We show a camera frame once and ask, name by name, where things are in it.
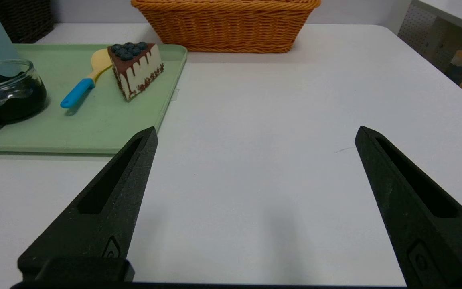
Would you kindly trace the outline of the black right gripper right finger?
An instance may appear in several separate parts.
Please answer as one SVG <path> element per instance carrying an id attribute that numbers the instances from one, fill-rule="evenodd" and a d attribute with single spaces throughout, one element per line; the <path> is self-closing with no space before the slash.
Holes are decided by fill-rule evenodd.
<path id="1" fill-rule="evenodd" d="M 355 145 L 408 287 L 462 287 L 462 205 L 379 132 Z"/>

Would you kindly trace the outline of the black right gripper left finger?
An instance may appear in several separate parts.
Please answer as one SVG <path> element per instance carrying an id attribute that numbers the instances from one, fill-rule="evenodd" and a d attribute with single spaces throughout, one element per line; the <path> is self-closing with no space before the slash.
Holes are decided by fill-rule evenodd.
<path id="1" fill-rule="evenodd" d="M 158 138 L 142 130 L 18 258 L 24 282 L 130 282 L 127 260 Z"/>

